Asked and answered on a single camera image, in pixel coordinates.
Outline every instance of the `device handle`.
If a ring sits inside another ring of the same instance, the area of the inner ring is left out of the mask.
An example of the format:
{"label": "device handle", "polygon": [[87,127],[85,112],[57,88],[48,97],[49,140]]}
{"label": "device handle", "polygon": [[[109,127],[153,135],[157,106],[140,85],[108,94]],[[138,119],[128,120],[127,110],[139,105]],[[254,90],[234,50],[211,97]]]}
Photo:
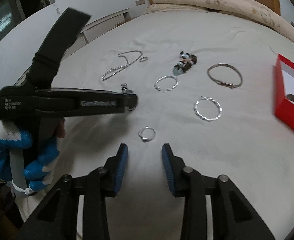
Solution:
{"label": "device handle", "polygon": [[60,117],[40,118],[35,116],[14,122],[17,127],[29,131],[33,137],[33,144],[30,148],[12,148],[9,151],[13,190],[18,197],[24,198],[36,194],[29,188],[29,180],[24,176],[24,169],[37,159],[39,147],[45,140],[53,136],[60,122]]}

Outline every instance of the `watch face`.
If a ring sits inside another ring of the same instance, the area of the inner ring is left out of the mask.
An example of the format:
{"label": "watch face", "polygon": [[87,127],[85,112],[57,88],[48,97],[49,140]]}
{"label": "watch face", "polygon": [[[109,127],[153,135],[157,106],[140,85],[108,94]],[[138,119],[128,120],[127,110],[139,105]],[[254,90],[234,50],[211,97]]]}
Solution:
{"label": "watch face", "polygon": [[123,91],[123,93],[125,93],[125,94],[133,94],[134,92],[132,90],[130,90],[130,89],[127,89],[127,90]]}

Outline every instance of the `floral blanket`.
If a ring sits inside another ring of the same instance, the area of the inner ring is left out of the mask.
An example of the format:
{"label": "floral blanket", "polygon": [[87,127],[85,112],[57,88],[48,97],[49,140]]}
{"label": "floral blanket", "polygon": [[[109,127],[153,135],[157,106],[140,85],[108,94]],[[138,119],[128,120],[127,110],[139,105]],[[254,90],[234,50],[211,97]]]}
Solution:
{"label": "floral blanket", "polygon": [[270,8],[255,0],[153,0],[153,2],[193,5],[243,15],[274,29],[294,43],[294,27]]}

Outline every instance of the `silver ring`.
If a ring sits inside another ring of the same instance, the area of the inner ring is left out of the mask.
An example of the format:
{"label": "silver ring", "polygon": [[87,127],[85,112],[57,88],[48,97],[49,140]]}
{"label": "silver ring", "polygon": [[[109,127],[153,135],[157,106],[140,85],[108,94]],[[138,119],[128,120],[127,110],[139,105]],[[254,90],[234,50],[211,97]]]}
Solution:
{"label": "silver ring", "polygon": [[[143,131],[145,131],[145,130],[152,130],[154,133],[150,138],[143,137]],[[143,142],[150,142],[151,140],[153,140],[156,137],[156,132],[154,131],[154,129],[146,126],[145,128],[143,128],[139,131],[138,135],[143,140]]]}
{"label": "silver ring", "polygon": [[[167,89],[162,89],[162,88],[158,87],[157,86],[158,82],[162,81],[163,79],[166,79],[166,78],[172,78],[172,79],[176,80],[176,84],[172,88],[167,88]],[[166,92],[166,91],[173,90],[175,87],[177,87],[177,85],[178,85],[177,77],[175,77],[175,76],[164,76],[164,77],[157,80],[157,82],[154,84],[154,88],[157,89],[158,91]]]}
{"label": "silver ring", "polygon": [[[213,77],[210,75],[209,71],[212,70],[212,69],[215,68],[215,67],[220,67],[220,66],[221,66],[221,67],[229,67],[229,68],[231,68],[232,70],[234,70],[234,71],[239,75],[239,77],[240,77],[240,83],[239,83],[238,85],[235,85],[235,84],[233,84],[233,83],[227,83],[227,82],[223,82],[223,81],[221,81],[221,80],[218,80],[218,79],[213,78]],[[224,86],[224,87],[237,88],[237,87],[240,87],[240,86],[242,85],[242,82],[243,82],[242,75],[241,75],[241,73],[239,72],[239,70],[236,69],[234,66],[229,65],[229,64],[219,63],[219,64],[216,64],[216,65],[213,65],[213,66],[211,66],[210,68],[208,68],[208,70],[207,70],[207,74],[208,74],[208,76],[210,77],[210,79],[211,79],[212,81],[214,81],[214,82],[216,82],[218,85],[220,85],[220,86]]]}
{"label": "silver ring", "polygon": [[148,57],[141,57],[139,62],[145,62],[146,60],[148,60]]}
{"label": "silver ring", "polygon": [[[197,106],[198,106],[200,100],[208,100],[208,101],[213,102],[217,106],[217,108],[219,110],[218,116],[215,117],[215,118],[207,118],[207,117],[203,116],[202,114],[200,114],[199,111],[197,110]],[[221,108],[220,104],[216,100],[213,100],[212,98],[206,98],[206,97],[201,96],[199,98],[199,100],[194,104],[194,111],[195,111],[196,115],[199,116],[202,120],[205,120],[207,122],[212,122],[212,121],[218,120],[221,117],[222,108]]]}

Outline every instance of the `wall outlet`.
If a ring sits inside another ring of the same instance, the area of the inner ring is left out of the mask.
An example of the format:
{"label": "wall outlet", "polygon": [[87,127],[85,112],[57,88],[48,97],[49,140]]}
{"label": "wall outlet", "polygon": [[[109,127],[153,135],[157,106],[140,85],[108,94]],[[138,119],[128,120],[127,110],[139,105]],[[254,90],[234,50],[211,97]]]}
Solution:
{"label": "wall outlet", "polygon": [[145,0],[139,0],[139,1],[136,1],[136,5],[142,5],[142,4],[145,4]]}

